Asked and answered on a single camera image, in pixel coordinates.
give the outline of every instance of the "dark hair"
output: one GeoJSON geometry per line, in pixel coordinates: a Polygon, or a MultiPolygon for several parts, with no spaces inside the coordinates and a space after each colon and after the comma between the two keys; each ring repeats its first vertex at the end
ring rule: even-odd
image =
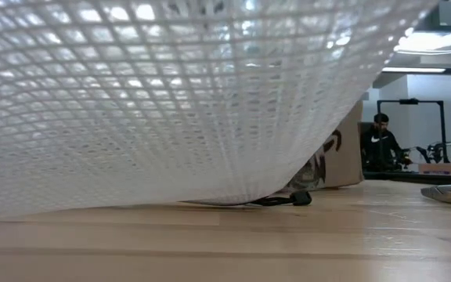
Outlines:
{"type": "Polygon", "coordinates": [[[387,114],[382,114],[382,113],[376,114],[376,115],[373,117],[373,121],[375,121],[376,123],[378,123],[378,122],[379,122],[379,118],[381,119],[381,122],[389,122],[389,117],[387,116],[387,114]]]}

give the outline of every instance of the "cardboard box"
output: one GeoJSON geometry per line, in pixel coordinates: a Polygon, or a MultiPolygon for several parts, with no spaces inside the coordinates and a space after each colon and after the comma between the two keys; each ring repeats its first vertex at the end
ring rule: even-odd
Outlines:
{"type": "Polygon", "coordinates": [[[317,190],[363,181],[359,149],[359,122],[362,111],[363,104],[360,101],[297,172],[284,191],[317,190]]]}
{"type": "Polygon", "coordinates": [[[451,164],[419,164],[420,174],[451,175],[451,164]]]}

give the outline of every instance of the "man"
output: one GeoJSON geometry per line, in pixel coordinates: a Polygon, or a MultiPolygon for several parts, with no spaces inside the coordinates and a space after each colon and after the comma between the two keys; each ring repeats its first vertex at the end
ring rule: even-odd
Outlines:
{"type": "Polygon", "coordinates": [[[388,131],[388,123],[389,117],[387,114],[376,114],[373,117],[373,126],[361,135],[361,151],[364,163],[371,166],[380,164],[381,144],[385,164],[392,163],[391,151],[395,152],[396,157],[401,154],[401,147],[396,142],[395,136],[388,131]]]}

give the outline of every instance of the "wooden table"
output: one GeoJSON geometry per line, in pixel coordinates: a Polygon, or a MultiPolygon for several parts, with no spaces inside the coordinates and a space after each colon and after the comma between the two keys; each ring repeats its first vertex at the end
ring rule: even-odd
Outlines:
{"type": "Polygon", "coordinates": [[[449,281],[451,204],[417,184],[310,207],[170,204],[0,219],[0,281],[449,281]]]}

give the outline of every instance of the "white mesh fabric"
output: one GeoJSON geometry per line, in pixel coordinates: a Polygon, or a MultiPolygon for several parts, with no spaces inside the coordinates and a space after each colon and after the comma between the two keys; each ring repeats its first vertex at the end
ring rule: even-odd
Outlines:
{"type": "Polygon", "coordinates": [[[432,2],[0,0],[0,215],[269,195],[432,2]]]}

